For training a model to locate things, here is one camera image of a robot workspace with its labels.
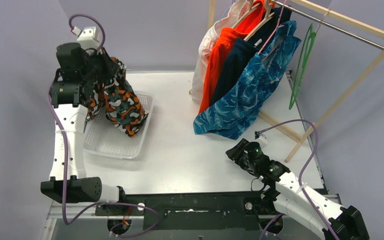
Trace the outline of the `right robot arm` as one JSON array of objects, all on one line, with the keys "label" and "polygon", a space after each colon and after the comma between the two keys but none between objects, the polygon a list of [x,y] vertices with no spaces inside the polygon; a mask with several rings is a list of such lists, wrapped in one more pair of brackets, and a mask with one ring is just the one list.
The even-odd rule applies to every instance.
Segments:
[{"label": "right robot arm", "polygon": [[226,151],[241,169],[264,183],[262,209],[294,219],[321,240],[368,240],[361,212],[331,201],[305,183],[284,164],[265,155],[257,141],[242,139]]}]

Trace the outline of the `blue patterned shorts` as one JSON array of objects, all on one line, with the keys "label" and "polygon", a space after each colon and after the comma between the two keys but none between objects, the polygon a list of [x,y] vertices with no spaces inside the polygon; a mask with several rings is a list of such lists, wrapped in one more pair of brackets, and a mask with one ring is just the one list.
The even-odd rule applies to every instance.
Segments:
[{"label": "blue patterned shorts", "polygon": [[196,135],[212,133],[237,140],[254,123],[301,43],[294,35],[296,28],[294,20],[277,28],[264,50],[251,57],[232,89],[194,119]]}]

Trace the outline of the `green hanger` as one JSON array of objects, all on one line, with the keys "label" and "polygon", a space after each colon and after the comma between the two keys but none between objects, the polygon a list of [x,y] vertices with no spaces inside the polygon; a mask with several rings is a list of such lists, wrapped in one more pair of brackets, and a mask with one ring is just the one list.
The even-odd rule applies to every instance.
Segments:
[{"label": "green hanger", "polygon": [[295,70],[295,76],[293,79],[294,81],[292,84],[292,92],[291,92],[289,106],[288,106],[289,110],[292,109],[292,107],[295,105],[297,101],[297,98],[301,89],[301,84],[305,75],[308,59],[311,55],[311,52],[317,37],[317,33],[322,25],[324,18],[327,16],[329,12],[330,10],[328,10],[328,12],[323,15],[316,30],[314,30],[314,25],[312,23],[310,24],[310,26],[307,29],[305,38],[302,41],[300,56],[299,56],[297,68]]}]

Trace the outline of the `pink hanger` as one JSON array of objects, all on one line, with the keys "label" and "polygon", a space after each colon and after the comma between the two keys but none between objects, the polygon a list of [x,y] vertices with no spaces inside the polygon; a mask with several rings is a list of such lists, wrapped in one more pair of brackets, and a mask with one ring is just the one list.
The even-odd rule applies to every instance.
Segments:
[{"label": "pink hanger", "polygon": [[285,8],[285,5],[286,5],[286,0],[283,2],[283,5],[278,13],[278,15],[276,16],[276,24],[274,25],[274,27],[272,27],[270,30],[270,34],[268,35],[268,37],[266,38],[264,44],[260,47],[259,51],[257,52],[257,54],[259,55],[263,50],[264,48],[266,47],[266,45],[269,43],[269,41],[271,40],[271,38],[274,36],[277,28],[280,26],[280,23],[281,23],[281,19],[282,19],[282,15],[283,15],[283,11],[284,11],[284,8]]}]

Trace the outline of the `camouflage orange black shorts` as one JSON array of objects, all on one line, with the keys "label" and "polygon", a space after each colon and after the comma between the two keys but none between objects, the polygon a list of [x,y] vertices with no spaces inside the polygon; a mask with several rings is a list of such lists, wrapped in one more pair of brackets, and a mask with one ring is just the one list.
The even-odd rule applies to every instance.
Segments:
[{"label": "camouflage orange black shorts", "polygon": [[93,83],[85,120],[93,120],[104,109],[106,119],[128,137],[134,137],[145,123],[148,113],[126,79],[125,64],[116,57],[111,57],[111,60],[120,69],[108,84],[102,81]]}]

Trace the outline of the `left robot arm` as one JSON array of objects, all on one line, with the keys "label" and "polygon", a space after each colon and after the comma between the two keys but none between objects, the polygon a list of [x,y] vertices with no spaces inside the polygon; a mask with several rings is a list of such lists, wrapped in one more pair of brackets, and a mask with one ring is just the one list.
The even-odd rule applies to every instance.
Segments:
[{"label": "left robot arm", "polygon": [[78,42],[56,48],[60,67],[49,91],[50,110],[55,120],[55,143],[49,179],[40,191],[62,203],[108,203],[113,212],[123,213],[128,199],[118,186],[88,177],[84,165],[84,131],[88,105],[95,83],[107,83],[120,67],[104,51],[85,50]]}]

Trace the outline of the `white plastic basket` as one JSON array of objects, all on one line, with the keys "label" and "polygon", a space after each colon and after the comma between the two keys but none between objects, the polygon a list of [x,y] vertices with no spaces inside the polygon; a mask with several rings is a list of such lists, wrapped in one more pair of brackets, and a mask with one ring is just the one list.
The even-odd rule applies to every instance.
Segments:
[{"label": "white plastic basket", "polygon": [[134,159],[140,154],[152,119],[155,96],[145,91],[137,91],[136,95],[148,113],[148,117],[139,132],[133,137],[127,136],[110,123],[104,110],[100,110],[93,120],[86,123],[83,141],[84,152],[98,157],[120,160]]}]

